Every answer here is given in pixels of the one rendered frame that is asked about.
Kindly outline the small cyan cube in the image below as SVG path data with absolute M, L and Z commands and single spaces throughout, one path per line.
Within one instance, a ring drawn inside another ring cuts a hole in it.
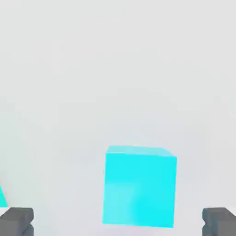
M 173 228 L 177 157 L 164 148 L 111 145 L 103 224 Z
M 4 197 L 2 188 L 0 186 L 0 208 L 2 208 L 2 207 L 8 207 L 8 205 L 7 205 L 6 199 Z

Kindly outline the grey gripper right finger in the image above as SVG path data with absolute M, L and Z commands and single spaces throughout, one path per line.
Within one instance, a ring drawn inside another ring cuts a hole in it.
M 227 208 L 204 208 L 202 219 L 202 236 L 236 236 L 236 216 Z

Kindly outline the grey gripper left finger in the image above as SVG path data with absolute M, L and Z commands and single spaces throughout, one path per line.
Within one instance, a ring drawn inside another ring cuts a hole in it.
M 10 207 L 0 216 L 0 236 L 34 236 L 34 210 Z

